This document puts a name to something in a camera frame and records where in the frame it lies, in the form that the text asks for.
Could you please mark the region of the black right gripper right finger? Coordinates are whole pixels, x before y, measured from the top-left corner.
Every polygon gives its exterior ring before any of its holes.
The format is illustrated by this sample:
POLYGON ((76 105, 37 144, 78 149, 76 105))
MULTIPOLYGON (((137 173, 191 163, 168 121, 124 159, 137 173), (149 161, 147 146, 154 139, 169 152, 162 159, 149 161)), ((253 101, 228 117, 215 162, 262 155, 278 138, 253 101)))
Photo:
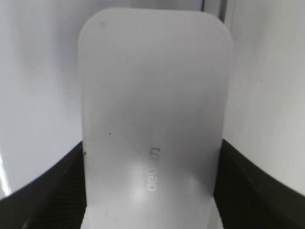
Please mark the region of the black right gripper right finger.
POLYGON ((213 197, 225 229, 303 229, 305 197, 222 141, 213 197))

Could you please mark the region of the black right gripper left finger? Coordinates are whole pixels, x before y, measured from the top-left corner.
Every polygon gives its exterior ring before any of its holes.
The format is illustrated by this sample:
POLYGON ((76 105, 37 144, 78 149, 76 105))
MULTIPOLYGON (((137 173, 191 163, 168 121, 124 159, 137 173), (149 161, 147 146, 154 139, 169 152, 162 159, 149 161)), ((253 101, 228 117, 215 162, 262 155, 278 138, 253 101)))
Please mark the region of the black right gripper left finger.
POLYGON ((2 229, 79 229, 86 210, 82 142, 40 177, 0 201, 2 229))

